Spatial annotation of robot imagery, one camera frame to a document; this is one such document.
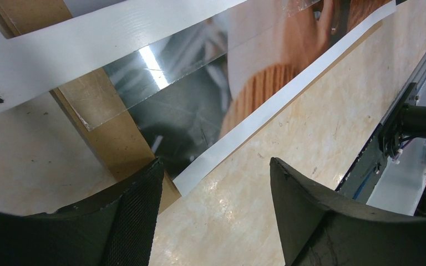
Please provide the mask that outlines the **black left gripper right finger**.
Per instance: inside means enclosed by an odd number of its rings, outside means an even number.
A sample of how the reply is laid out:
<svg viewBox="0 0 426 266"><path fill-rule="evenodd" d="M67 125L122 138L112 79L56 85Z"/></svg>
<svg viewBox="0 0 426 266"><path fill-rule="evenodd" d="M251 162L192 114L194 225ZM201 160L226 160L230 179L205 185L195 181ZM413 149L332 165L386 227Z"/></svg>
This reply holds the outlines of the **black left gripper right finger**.
<svg viewBox="0 0 426 266"><path fill-rule="evenodd" d="M286 265L426 265L426 217L359 203L270 160Z"/></svg>

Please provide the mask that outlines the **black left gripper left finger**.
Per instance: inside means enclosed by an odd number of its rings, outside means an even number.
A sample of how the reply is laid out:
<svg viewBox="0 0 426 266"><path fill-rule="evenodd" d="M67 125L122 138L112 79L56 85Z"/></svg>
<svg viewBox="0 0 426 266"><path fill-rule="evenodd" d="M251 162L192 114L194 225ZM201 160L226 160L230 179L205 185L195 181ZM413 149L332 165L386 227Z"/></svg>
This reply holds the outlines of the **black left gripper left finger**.
<svg viewBox="0 0 426 266"><path fill-rule="evenodd" d="M54 213L0 212L0 265L148 265L163 178L157 159Z"/></svg>

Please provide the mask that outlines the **white wooden picture frame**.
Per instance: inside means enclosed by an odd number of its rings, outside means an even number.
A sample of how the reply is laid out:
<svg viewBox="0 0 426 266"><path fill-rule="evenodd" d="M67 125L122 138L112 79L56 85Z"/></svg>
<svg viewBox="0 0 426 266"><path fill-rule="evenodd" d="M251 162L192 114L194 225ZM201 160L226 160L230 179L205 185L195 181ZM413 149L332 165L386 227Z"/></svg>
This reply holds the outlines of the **white wooden picture frame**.
<svg viewBox="0 0 426 266"><path fill-rule="evenodd" d="M236 5L123 1L10 39L0 31L0 112Z"/></svg>

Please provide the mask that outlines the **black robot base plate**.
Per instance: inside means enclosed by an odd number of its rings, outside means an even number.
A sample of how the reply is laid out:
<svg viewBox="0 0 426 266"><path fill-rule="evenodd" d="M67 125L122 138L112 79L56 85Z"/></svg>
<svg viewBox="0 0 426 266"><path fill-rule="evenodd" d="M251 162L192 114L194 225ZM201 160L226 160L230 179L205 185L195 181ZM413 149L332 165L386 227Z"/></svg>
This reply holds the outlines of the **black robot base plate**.
<svg viewBox="0 0 426 266"><path fill-rule="evenodd" d="M404 135L400 129L400 113L411 105L409 100L417 87L417 83L409 83L405 87L353 161L336 192L358 202L368 201L387 166L388 159L399 155L404 143Z"/></svg>

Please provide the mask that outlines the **glossy photo print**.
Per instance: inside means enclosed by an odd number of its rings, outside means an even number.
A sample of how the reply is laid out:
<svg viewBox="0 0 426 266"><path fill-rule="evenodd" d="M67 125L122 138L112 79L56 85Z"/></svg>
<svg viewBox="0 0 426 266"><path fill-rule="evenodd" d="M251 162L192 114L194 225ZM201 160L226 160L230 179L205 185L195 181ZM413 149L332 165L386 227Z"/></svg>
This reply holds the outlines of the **glossy photo print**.
<svg viewBox="0 0 426 266"><path fill-rule="evenodd" d="M182 196L395 1L244 1L104 67Z"/></svg>

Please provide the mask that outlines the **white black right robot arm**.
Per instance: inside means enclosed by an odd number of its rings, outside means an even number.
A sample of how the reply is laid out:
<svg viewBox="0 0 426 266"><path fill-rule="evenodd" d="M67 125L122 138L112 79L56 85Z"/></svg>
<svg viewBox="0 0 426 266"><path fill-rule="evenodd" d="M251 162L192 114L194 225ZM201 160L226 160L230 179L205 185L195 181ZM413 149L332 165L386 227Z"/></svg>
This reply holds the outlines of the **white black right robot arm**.
<svg viewBox="0 0 426 266"><path fill-rule="evenodd" d="M379 145L385 156L394 157L404 143L416 138L426 139L426 106L403 104L383 124Z"/></svg>

